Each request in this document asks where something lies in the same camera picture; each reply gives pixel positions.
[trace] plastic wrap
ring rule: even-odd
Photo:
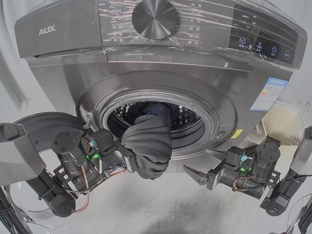
[[[300,57],[295,58],[294,52],[296,44],[298,52],[302,47],[305,48],[306,33],[297,28],[290,18],[266,0],[167,0],[177,10],[179,22],[175,32],[158,40],[144,38],[136,32],[132,25],[132,12],[141,1],[99,0],[102,45],[108,53],[125,45],[144,45],[144,48],[136,47],[141,50],[161,45],[199,54],[217,52],[230,58],[256,59],[290,71],[300,68],[301,59]],[[241,23],[240,18],[233,19],[235,13],[250,15],[257,13],[257,18],[261,18],[262,21],[269,20],[268,25],[265,26],[261,25],[262,21],[243,21],[243,24],[250,25],[250,27],[243,25],[243,30],[249,34],[251,41],[248,45],[252,45],[251,48],[248,46],[245,46],[247,49],[238,47],[239,37],[236,39],[237,47],[235,44],[231,46],[229,44],[232,35],[236,33],[235,29],[242,27],[242,25],[238,25]],[[257,48],[259,41],[256,40],[256,37],[262,31],[265,32],[263,38],[271,45],[270,49],[266,51]],[[273,46],[277,47],[277,53],[271,52]],[[133,46],[129,46],[129,49],[135,50]],[[291,50],[290,59],[283,56],[288,49]]]

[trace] yellow warning sticker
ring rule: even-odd
[[[237,138],[242,131],[243,129],[237,130],[236,133],[231,138]]]

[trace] cable connector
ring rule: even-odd
[[[97,147],[98,143],[93,139],[93,140],[90,141],[90,146]]]
[[[241,157],[241,161],[245,161],[246,159],[252,159],[252,157],[248,157],[245,154]]]

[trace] blue connector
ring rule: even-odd
[[[95,141],[95,140],[91,140],[92,144],[94,147],[97,147],[98,146],[98,143]]]

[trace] washing machine drum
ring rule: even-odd
[[[116,108],[107,120],[109,129],[117,138],[121,138],[123,132],[133,126],[134,120],[145,114],[144,109],[151,104],[161,104],[169,112],[173,149],[189,146],[205,133],[206,125],[194,111],[181,105],[161,101],[134,102]]]

